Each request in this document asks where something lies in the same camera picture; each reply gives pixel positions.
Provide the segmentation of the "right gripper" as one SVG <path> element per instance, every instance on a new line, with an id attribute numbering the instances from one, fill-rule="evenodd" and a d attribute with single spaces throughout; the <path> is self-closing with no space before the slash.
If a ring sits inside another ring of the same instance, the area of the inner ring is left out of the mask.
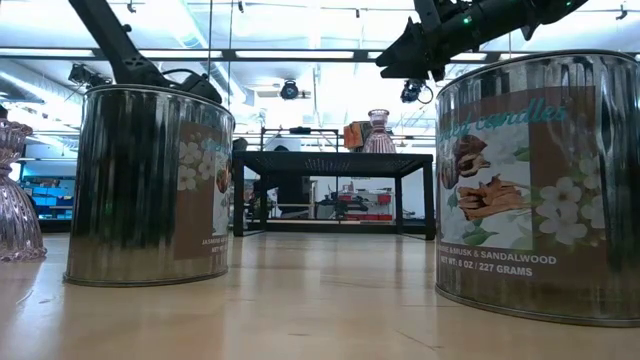
<path id="1" fill-rule="evenodd" d="M 375 60 L 382 78 L 443 80 L 449 59 L 460 53 L 456 42 L 472 25 L 471 12 L 481 0 L 413 0 L 420 23 L 408 22 L 404 32 Z"/>

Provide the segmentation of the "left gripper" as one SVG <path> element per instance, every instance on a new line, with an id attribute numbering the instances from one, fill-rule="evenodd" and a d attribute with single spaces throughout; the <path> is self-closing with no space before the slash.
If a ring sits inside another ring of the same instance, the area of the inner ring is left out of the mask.
<path id="1" fill-rule="evenodd" d="M 188 75 L 181 83 L 176 85 L 176 89 L 206 98 L 217 104 L 222 103 L 222 96 L 217 89 L 205 76 L 197 73 Z"/>

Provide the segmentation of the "pink ribbed glass candlestick holder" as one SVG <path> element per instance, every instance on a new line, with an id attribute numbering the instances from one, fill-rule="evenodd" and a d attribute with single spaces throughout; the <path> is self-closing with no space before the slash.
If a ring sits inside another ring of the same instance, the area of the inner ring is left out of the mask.
<path id="1" fill-rule="evenodd" d="M 368 113 L 371 132 L 366 138 L 363 151 L 365 153 L 395 153 L 396 148 L 390 135 L 386 132 L 386 124 L 390 113 L 386 109 L 373 109 Z"/>
<path id="2" fill-rule="evenodd" d="M 0 118 L 0 262 L 42 259 L 47 254 L 34 206 L 9 175 L 32 128 Z"/>

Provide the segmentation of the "silver candle tin with twine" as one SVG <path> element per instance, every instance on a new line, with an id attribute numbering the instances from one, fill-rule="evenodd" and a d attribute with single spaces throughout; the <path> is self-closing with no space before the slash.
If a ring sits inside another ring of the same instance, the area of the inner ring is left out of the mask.
<path id="1" fill-rule="evenodd" d="M 223 106 L 177 90 L 88 91 L 65 281 L 138 287 L 224 275 L 234 126 Z"/>

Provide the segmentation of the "large silver candle tin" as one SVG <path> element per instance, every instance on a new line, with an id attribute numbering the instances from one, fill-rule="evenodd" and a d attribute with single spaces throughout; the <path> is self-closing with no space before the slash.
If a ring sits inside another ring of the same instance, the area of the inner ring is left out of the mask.
<path id="1" fill-rule="evenodd" d="M 523 56 L 454 79 L 437 110 L 436 291 L 640 328 L 640 61 Z"/>

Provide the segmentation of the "thin vertical metal rod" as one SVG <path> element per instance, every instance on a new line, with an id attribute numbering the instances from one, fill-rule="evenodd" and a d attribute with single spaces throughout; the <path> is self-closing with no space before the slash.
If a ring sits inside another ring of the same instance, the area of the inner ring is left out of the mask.
<path id="1" fill-rule="evenodd" d="M 235 0 L 229 0 L 229 31 L 228 31 L 228 44 L 227 49 L 231 49 L 232 47 L 232 37 L 233 37 L 233 15 L 234 15 L 234 2 Z M 231 72 L 231 62 L 227 62 L 227 109 L 231 111 L 231 102 L 233 99 L 234 92 L 231 87 L 233 84 L 233 77 Z"/>
<path id="2" fill-rule="evenodd" d="M 212 26 L 213 26 L 213 5 L 214 0 L 209 1 L 209 10 L 208 10 L 208 31 L 207 31 L 207 82 L 211 83 L 211 68 L 212 68 L 212 55 L 211 55 L 211 46 L 212 46 Z"/>

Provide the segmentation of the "orange box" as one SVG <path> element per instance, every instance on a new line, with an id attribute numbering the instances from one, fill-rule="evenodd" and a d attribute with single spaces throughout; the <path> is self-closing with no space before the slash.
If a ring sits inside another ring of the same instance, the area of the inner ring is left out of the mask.
<path id="1" fill-rule="evenodd" d="M 344 147 L 349 152 L 363 152 L 372 130 L 368 121 L 352 122 L 343 128 Z"/>

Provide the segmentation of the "black metal shelf riser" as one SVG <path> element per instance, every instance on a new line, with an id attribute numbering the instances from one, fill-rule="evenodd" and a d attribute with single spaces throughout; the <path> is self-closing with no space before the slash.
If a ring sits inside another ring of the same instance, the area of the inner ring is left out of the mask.
<path id="1" fill-rule="evenodd" d="M 263 180 L 284 175 L 392 178 L 398 213 L 402 211 L 402 179 L 421 170 L 425 219 L 424 225 L 412 232 L 423 235 L 427 241 L 436 238 L 433 157 L 429 154 L 239 151 L 233 155 L 232 164 L 235 175 L 233 233 L 236 237 L 244 235 L 244 170 L 248 168 Z"/>

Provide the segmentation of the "red storage bins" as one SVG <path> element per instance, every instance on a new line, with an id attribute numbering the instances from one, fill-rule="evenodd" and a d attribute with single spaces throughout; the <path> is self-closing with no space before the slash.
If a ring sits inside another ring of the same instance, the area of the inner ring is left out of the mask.
<path id="1" fill-rule="evenodd" d="M 392 193 L 342 193 L 338 200 L 349 221 L 391 222 L 394 219 Z"/>

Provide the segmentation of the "person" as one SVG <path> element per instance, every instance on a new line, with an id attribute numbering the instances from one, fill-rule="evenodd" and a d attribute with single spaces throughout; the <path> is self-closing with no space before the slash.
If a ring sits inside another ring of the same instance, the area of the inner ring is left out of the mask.
<path id="1" fill-rule="evenodd" d="M 277 178 L 276 184 L 280 217 L 307 219 L 309 216 L 309 178 L 284 175 Z"/>

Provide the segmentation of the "blue storage shelving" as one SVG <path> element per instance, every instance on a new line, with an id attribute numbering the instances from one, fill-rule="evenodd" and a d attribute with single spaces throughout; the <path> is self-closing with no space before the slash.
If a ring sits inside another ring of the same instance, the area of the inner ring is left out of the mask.
<path id="1" fill-rule="evenodd" d="M 35 203 L 35 211 L 41 220 L 72 219 L 74 177 L 25 176 L 20 184 Z"/>

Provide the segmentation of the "overhead frame beam with lights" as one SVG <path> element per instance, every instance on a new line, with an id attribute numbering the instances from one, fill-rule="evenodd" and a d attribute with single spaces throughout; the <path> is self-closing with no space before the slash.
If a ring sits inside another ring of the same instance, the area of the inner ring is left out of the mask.
<path id="1" fill-rule="evenodd" d="M 207 60 L 203 49 L 142 49 L 152 61 Z M 222 62 L 337 62 L 373 63 L 381 51 L 367 49 L 213 49 L 212 60 Z M 56 59 L 106 61 L 98 48 L 0 47 L 0 57 L 9 59 Z"/>

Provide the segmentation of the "black metal frame rig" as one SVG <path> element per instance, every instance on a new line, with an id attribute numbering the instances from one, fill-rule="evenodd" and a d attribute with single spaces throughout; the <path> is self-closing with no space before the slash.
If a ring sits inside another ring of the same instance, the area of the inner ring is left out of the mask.
<path id="1" fill-rule="evenodd" d="M 341 135 L 336 129 L 311 127 L 265 128 L 260 131 L 259 150 L 272 151 L 283 146 L 289 151 L 339 152 Z"/>

